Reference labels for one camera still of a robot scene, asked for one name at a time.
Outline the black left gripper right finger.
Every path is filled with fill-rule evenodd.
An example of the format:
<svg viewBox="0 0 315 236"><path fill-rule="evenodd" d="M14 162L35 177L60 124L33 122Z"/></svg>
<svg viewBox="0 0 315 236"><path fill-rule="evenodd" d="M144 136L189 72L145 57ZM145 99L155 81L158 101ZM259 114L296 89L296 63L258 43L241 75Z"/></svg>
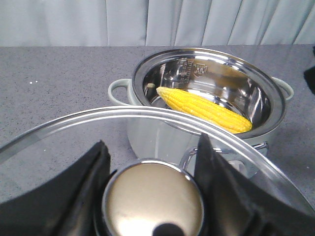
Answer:
<svg viewBox="0 0 315 236"><path fill-rule="evenodd" d="M201 134L195 181L205 202L207 236L313 236L315 219L279 201L216 153Z"/></svg>

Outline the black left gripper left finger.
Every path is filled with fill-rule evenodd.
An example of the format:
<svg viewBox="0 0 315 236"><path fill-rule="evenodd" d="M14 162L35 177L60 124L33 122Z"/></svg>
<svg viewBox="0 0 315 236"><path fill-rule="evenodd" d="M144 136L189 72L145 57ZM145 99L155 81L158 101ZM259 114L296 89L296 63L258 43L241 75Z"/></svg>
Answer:
<svg viewBox="0 0 315 236"><path fill-rule="evenodd" d="M53 179L2 203L0 234L95 236L94 210L110 176L110 154L99 141Z"/></svg>

